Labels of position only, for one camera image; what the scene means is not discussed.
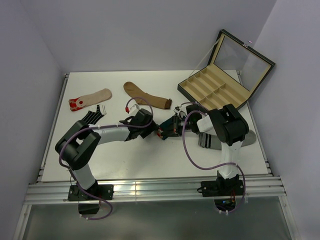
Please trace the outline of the green christmas bear sock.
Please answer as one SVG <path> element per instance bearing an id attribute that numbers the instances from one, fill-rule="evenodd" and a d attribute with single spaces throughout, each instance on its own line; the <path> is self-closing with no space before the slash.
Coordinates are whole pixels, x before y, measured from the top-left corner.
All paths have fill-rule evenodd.
<path id="1" fill-rule="evenodd" d="M 177 118 L 172 116 L 158 126 L 156 134 L 161 140 L 164 141 L 167 138 L 179 137 L 175 127 L 176 120 Z"/>

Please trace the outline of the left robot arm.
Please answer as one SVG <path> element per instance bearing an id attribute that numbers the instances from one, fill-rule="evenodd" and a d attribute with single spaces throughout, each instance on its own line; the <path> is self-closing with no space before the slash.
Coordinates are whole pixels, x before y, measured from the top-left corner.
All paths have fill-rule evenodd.
<path id="1" fill-rule="evenodd" d="M 59 162 L 67 163 L 65 167 L 80 185 L 79 194 L 91 200 L 98 193 L 98 182 L 89 166 L 96 147 L 131 141 L 139 136 L 144 139 L 157 129 L 153 114 L 146 109 L 139 109 L 113 125 L 98 126 L 78 120 L 57 142 L 55 151 L 59 154 Z"/>

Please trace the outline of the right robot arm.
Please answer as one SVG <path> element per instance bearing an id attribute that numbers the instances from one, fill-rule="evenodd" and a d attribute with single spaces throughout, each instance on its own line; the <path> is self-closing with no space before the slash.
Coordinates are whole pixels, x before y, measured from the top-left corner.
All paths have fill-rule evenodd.
<path id="1" fill-rule="evenodd" d="M 241 146 L 249 133 L 249 125 L 233 104 L 227 104 L 221 109 L 213 109 L 207 113 L 193 110 L 195 104 L 187 106 L 187 116 L 184 119 L 181 136 L 185 154 L 191 164 L 196 168 L 209 171 L 217 170 L 216 189 L 222 195 L 229 194 L 234 185 L 240 180 L 239 175 L 244 175 L 239 166 Z M 190 129 L 196 134 L 205 134 L 215 131 L 221 146 L 221 162 L 212 167 L 201 167 L 189 155 L 185 141 L 185 131 Z"/>

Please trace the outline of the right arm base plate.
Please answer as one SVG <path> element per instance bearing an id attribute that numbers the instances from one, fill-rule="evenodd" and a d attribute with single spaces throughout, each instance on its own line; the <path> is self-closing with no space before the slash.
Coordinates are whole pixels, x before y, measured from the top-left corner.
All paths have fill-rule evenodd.
<path id="1" fill-rule="evenodd" d="M 234 185 L 222 185 L 218 181 L 202 181 L 197 192 L 203 197 L 242 196 L 244 193 L 243 182 L 240 180 Z"/>

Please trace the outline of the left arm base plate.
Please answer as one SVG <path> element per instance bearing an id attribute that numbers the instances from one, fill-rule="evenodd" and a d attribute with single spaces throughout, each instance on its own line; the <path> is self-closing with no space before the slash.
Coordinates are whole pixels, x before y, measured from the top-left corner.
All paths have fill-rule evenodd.
<path id="1" fill-rule="evenodd" d="M 113 184 L 102 184 L 97 186 L 92 186 L 90 189 L 85 190 L 92 196 L 98 197 L 103 200 L 112 200 L 114 193 L 114 185 Z M 77 201 L 91 201 L 96 200 L 96 198 L 87 195 L 77 185 L 71 185 L 69 188 L 69 193 L 67 200 L 70 202 Z"/>

